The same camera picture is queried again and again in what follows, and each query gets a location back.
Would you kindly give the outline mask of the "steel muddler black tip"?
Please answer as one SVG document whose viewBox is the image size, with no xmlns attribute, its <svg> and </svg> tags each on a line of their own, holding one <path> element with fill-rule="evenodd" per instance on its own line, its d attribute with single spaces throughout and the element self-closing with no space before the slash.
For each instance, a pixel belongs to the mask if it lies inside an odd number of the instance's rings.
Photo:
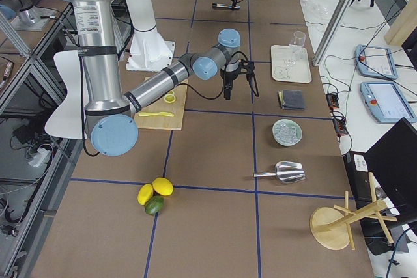
<svg viewBox="0 0 417 278">
<path fill-rule="evenodd" d="M 227 10 L 239 10 L 239 6 L 233 6 L 233 5 L 226 5 L 226 4 L 220 4 L 220 3 L 212 3 L 212 8 L 215 9 L 227 9 Z"/>
</svg>

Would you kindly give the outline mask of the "yellow whole lemon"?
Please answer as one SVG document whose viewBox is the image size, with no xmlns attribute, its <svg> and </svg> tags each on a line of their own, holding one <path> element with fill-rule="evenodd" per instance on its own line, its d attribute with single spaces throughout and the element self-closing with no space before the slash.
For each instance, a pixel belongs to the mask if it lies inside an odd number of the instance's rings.
<svg viewBox="0 0 417 278">
<path fill-rule="evenodd" d="M 137 201 L 140 205 L 145 206 L 146 203 L 153 197 L 154 188 L 152 184 L 144 184 L 137 194 Z"/>
<path fill-rule="evenodd" d="M 153 180 L 152 186 L 155 192 L 163 196 L 169 196 L 174 191 L 172 182 L 164 177 L 158 177 Z"/>
</svg>

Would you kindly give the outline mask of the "wooden cup tree stand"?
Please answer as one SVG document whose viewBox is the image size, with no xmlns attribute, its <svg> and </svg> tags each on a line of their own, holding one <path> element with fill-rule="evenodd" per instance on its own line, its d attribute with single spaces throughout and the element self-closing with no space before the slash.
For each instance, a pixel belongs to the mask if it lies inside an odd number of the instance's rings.
<svg viewBox="0 0 417 278">
<path fill-rule="evenodd" d="M 396 221 L 397 219 L 381 215 L 381 211 L 387 209 L 387 205 L 384 200 L 378 199 L 376 196 L 372 172 L 369 173 L 369 185 L 371 203 L 356 211 L 349 209 L 349 193 L 346 191 L 344 206 L 321 207 L 312 213 L 309 221 L 310 230 L 313 237 L 323 247 L 338 251 L 349 245 L 354 250 L 351 224 L 363 218 L 376 219 L 387 240 L 390 243 L 394 242 L 386 222 Z"/>
</svg>

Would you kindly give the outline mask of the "grey folded cloth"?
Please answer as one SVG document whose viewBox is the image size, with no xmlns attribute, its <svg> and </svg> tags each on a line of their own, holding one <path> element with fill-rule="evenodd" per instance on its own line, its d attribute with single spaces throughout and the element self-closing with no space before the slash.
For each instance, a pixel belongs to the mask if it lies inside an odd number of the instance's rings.
<svg viewBox="0 0 417 278">
<path fill-rule="evenodd" d="M 282 109 L 305 110 L 306 108 L 301 90 L 280 90 L 278 100 Z"/>
</svg>

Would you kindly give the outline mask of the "cream bear serving tray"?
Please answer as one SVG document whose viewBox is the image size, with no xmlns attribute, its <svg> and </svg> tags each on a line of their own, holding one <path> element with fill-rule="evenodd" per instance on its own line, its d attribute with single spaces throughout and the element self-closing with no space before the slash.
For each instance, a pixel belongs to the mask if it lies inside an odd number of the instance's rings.
<svg viewBox="0 0 417 278">
<path fill-rule="evenodd" d="M 272 79 L 290 83 L 311 83 L 308 52 L 300 48 L 294 55 L 289 46 L 270 47 Z"/>
</svg>

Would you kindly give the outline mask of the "yellow plastic knife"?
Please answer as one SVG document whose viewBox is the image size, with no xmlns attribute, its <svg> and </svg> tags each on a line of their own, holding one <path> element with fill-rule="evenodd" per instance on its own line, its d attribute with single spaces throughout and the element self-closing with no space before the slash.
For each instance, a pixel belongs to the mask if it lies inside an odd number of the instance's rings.
<svg viewBox="0 0 417 278">
<path fill-rule="evenodd" d="M 165 111 L 161 111 L 161 112 L 138 112 L 136 113 L 137 116 L 139 117 L 174 117 L 175 115 L 173 113 L 170 112 L 165 112 Z"/>
</svg>

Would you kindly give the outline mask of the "green bowl of ice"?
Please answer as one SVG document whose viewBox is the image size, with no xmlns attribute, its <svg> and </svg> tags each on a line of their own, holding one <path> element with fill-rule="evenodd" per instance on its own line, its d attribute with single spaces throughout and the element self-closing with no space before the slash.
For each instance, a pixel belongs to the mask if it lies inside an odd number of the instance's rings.
<svg viewBox="0 0 417 278">
<path fill-rule="evenodd" d="M 272 135 L 278 144 L 293 146 L 301 141 L 302 129 L 292 120 L 280 119 L 273 124 Z"/>
</svg>

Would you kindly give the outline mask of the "clear wine glass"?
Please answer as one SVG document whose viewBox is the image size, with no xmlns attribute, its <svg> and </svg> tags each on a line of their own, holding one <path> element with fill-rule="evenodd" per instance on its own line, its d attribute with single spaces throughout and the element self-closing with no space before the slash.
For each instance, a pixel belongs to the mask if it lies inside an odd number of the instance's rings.
<svg viewBox="0 0 417 278">
<path fill-rule="evenodd" d="M 291 49 L 291 56 L 285 61 L 286 65 L 294 66 L 296 64 L 297 53 L 304 47 L 306 41 L 306 34 L 302 31 L 293 33 L 293 37 L 289 43 Z"/>
</svg>

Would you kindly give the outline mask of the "steel ice scoop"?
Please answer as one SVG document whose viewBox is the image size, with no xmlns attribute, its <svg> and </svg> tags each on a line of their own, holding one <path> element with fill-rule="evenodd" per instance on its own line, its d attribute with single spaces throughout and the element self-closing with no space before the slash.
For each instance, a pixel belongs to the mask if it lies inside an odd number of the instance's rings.
<svg viewBox="0 0 417 278">
<path fill-rule="evenodd" d="M 306 178 L 301 163 L 292 161 L 279 161 L 272 172 L 259 172 L 253 174 L 254 178 L 275 177 L 283 184 L 291 184 Z"/>
</svg>

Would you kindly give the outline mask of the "upper blue teach pendant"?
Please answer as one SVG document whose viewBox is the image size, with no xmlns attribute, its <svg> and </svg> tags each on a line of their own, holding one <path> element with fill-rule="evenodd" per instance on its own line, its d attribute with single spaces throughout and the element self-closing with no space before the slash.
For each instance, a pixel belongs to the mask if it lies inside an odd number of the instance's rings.
<svg viewBox="0 0 417 278">
<path fill-rule="evenodd" d="M 359 44 L 355 48 L 354 56 L 362 76 L 393 80 L 398 78 L 390 48 Z"/>
</svg>

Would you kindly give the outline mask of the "blue teach pendant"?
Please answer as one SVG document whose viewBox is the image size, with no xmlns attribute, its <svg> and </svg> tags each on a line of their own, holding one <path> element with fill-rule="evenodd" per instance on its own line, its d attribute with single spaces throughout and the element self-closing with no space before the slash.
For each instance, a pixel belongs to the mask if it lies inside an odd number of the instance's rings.
<svg viewBox="0 0 417 278">
<path fill-rule="evenodd" d="M 392 82 L 363 82 L 360 92 L 373 118 L 381 124 L 395 124 L 405 118 L 416 123 L 416 113 Z"/>
<path fill-rule="evenodd" d="M 354 56 L 362 76 L 393 80 L 398 78 L 390 48 L 359 44 L 355 48 Z"/>
</svg>

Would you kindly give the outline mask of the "lower blue teach pendant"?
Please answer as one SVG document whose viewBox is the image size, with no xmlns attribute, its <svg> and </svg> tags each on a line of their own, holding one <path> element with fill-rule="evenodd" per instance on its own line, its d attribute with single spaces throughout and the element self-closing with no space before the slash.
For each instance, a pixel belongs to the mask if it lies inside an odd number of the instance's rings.
<svg viewBox="0 0 417 278">
<path fill-rule="evenodd" d="M 405 118 L 416 123 L 416 113 L 392 82 L 363 82 L 360 92 L 373 118 L 381 124 L 395 124 Z"/>
</svg>

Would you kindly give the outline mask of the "white chair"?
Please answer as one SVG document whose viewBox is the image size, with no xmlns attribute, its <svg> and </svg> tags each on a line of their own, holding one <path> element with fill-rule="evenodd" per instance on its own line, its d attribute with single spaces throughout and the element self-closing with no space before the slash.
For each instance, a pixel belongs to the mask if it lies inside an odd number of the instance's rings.
<svg viewBox="0 0 417 278">
<path fill-rule="evenodd" d="M 65 84 L 65 99 L 45 124 L 47 134 L 67 139 L 82 139 L 81 71 L 76 50 L 56 53 L 53 57 L 57 71 Z"/>
</svg>

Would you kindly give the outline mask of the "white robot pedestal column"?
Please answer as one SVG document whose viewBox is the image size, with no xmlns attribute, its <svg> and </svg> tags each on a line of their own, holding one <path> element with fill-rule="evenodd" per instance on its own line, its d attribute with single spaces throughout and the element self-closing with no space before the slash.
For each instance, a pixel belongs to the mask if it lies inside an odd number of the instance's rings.
<svg viewBox="0 0 417 278">
<path fill-rule="evenodd" d="M 158 72 L 172 62 L 175 43 L 157 30 L 151 0 L 125 0 L 134 28 L 127 70 Z"/>
</svg>

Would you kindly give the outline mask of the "aluminium frame post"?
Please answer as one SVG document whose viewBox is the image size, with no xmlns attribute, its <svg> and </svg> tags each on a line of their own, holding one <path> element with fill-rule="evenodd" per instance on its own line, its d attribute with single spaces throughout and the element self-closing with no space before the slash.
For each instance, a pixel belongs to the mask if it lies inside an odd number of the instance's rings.
<svg viewBox="0 0 417 278">
<path fill-rule="evenodd" d="M 328 48 L 330 47 L 331 41 L 338 29 L 338 27 L 341 24 L 341 20 L 349 6 L 352 0 L 339 0 L 335 11 L 330 18 L 329 24 L 327 25 L 327 28 L 323 34 L 323 37 L 321 38 L 321 41 L 319 43 L 319 46 L 317 48 L 317 51 L 315 52 L 315 55 L 312 59 L 312 64 L 314 66 L 319 66 L 321 61 L 323 60 L 324 56 L 326 55 L 326 52 Z"/>
</svg>

